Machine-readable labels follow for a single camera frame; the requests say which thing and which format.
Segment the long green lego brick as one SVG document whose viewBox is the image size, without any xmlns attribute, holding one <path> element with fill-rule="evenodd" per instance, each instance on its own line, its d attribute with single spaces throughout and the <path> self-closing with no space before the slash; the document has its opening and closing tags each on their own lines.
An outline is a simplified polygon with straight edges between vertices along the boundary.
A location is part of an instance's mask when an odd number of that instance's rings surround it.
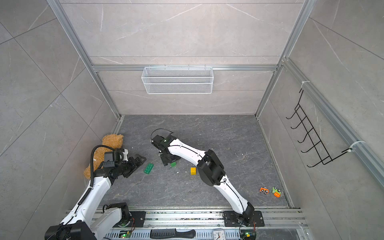
<svg viewBox="0 0 384 240">
<path fill-rule="evenodd" d="M 151 173 L 151 171 L 153 170 L 154 168 L 154 164 L 152 163 L 149 163 L 146 168 L 144 169 L 144 173 L 149 175 Z"/>
</svg>

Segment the yellow lego brick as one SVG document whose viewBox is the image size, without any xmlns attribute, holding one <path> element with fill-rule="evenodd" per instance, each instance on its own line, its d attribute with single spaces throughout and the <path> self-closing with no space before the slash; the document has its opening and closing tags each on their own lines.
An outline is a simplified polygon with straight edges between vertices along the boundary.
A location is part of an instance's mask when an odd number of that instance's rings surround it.
<svg viewBox="0 0 384 240">
<path fill-rule="evenodd" d="M 197 174 L 197 168 L 196 167 L 191 167 L 191 175 L 196 175 Z"/>
</svg>

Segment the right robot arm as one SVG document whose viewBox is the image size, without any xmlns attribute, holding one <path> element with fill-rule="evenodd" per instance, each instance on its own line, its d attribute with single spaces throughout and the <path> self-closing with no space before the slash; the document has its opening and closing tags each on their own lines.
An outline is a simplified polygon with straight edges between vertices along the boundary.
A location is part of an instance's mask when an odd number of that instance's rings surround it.
<svg viewBox="0 0 384 240">
<path fill-rule="evenodd" d="M 254 206 L 232 185 L 224 165 L 213 150 L 195 149 L 172 135 L 165 138 L 156 135 L 151 139 L 151 143 L 159 150 L 159 156 L 164 166 L 179 159 L 192 163 L 197 168 L 202 181 L 208 186 L 216 188 L 230 203 L 237 222 L 244 226 L 252 223 Z"/>
</svg>

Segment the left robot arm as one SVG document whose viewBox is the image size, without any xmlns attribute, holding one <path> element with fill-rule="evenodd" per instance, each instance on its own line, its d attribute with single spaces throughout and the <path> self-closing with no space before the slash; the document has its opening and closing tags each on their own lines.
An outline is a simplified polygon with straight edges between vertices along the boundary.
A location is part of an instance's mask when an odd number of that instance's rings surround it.
<svg viewBox="0 0 384 240">
<path fill-rule="evenodd" d="M 101 200 L 119 176 L 129 177 L 147 159 L 140 155 L 129 157 L 113 168 L 99 169 L 100 176 L 94 177 L 88 189 L 70 213 L 58 225 L 48 228 L 45 240 L 101 240 L 115 226 L 126 227 L 134 218 L 126 203 L 109 204 L 102 216 L 92 221 Z"/>
</svg>

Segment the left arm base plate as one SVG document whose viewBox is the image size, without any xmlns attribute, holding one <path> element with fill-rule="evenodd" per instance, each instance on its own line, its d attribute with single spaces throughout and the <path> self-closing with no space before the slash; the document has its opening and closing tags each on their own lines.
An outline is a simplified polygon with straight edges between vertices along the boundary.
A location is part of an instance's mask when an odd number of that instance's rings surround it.
<svg viewBox="0 0 384 240">
<path fill-rule="evenodd" d="M 146 211 L 133 211 L 131 212 L 131 218 L 129 220 L 123 220 L 115 224 L 114 228 L 131 228 L 134 226 L 135 228 L 142 228 L 144 226 L 144 222 L 146 220 Z"/>
</svg>

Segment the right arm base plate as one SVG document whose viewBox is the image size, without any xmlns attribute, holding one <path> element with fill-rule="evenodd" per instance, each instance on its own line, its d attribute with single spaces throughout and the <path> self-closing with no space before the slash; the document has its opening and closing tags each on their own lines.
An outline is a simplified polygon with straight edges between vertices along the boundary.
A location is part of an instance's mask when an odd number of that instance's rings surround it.
<svg viewBox="0 0 384 240">
<path fill-rule="evenodd" d="M 224 211 L 223 218 L 225 227 L 264 227 L 264 217 L 262 212 L 253 211 L 249 218 L 244 218 L 242 215 L 234 211 Z"/>
</svg>

